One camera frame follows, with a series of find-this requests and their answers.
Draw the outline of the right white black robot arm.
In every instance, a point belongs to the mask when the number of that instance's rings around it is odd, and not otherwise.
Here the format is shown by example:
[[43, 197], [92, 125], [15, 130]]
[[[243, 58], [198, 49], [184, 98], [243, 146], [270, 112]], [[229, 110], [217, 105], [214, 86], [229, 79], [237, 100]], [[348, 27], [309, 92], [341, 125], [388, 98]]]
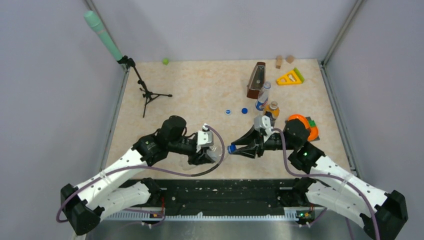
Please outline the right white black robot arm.
[[255, 118], [251, 129], [228, 146], [228, 152], [248, 158], [281, 150], [287, 171], [298, 178], [293, 200], [299, 206], [322, 206], [353, 221], [374, 240], [394, 240], [408, 221], [405, 196], [379, 189], [334, 162], [308, 141], [309, 131], [299, 119], [284, 129], [266, 116]]

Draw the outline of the orange juice bottle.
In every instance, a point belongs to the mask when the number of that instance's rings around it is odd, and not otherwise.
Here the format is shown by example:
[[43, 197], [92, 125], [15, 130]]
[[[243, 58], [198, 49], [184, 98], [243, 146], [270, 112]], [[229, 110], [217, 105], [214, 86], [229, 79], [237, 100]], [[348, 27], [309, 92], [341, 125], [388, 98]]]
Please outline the orange juice bottle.
[[277, 118], [279, 117], [279, 114], [280, 114], [280, 109], [279, 109], [278, 103], [276, 101], [271, 101], [270, 103], [268, 103], [264, 107], [262, 114], [269, 118], [270, 124], [274, 127], [275, 122], [276, 122], [276, 120], [277, 120]]

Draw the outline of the blue labelled white jar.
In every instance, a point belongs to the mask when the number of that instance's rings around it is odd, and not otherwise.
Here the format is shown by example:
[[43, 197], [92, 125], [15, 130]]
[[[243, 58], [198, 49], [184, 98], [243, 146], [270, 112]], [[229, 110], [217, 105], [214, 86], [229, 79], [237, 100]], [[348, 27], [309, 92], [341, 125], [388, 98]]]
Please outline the blue labelled white jar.
[[213, 164], [217, 164], [220, 160], [221, 157], [223, 156], [223, 161], [226, 160], [228, 158], [228, 154], [227, 153], [223, 153], [223, 148], [221, 145], [213, 145], [210, 147], [211, 151], [208, 151], [208, 154], [215, 160], [214, 163], [212, 164], [202, 164], [202, 165], [189, 165], [188, 164], [188, 156], [187, 157], [182, 157], [182, 159], [179, 161], [179, 166], [184, 170], [184, 171], [188, 171], [188, 170], [192, 170], [201, 166], [212, 166]]

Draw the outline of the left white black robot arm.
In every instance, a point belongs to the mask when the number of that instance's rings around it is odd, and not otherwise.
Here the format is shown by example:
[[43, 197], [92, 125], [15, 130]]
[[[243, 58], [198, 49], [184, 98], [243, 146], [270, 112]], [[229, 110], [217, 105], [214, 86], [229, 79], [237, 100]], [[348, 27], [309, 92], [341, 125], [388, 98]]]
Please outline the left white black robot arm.
[[60, 190], [61, 206], [56, 220], [62, 223], [61, 214], [77, 236], [92, 231], [108, 216], [126, 208], [146, 204], [154, 207], [160, 202], [161, 189], [151, 178], [144, 178], [129, 187], [127, 180], [143, 170], [158, 171], [154, 164], [164, 160], [169, 153], [188, 157], [189, 165], [213, 164], [200, 176], [216, 169], [224, 154], [213, 150], [214, 136], [218, 134], [209, 125], [187, 136], [187, 122], [172, 115], [154, 133], [141, 137], [126, 153], [97, 175], [75, 186], [65, 185]]

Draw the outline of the clear crushed plastic bottle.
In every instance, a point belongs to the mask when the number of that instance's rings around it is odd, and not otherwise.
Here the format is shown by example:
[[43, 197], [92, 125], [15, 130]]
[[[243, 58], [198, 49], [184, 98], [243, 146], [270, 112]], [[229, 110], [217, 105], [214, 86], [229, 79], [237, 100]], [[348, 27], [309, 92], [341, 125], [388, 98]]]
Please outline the clear crushed plastic bottle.
[[268, 103], [271, 86], [272, 85], [269, 81], [265, 81], [261, 90], [259, 91], [256, 103], [255, 103], [255, 108], [258, 111], [263, 111], [266, 104]]

